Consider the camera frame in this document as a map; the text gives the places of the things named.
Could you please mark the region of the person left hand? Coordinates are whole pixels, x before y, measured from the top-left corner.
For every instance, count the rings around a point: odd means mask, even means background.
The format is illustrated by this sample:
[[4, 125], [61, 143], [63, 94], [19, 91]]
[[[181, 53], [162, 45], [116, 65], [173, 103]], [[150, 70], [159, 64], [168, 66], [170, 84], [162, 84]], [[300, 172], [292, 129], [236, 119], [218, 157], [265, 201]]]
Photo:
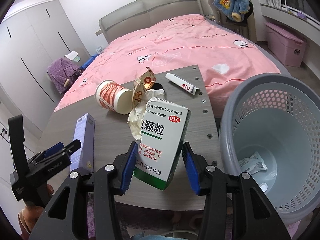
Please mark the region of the person left hand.
[[38, 219], [42, 215], [44, 208], [41, 206], [25, 206], [18, 214], [18, 222], [21, 229], [22, 239], [29, 239], [31, 231], [33, 230]]

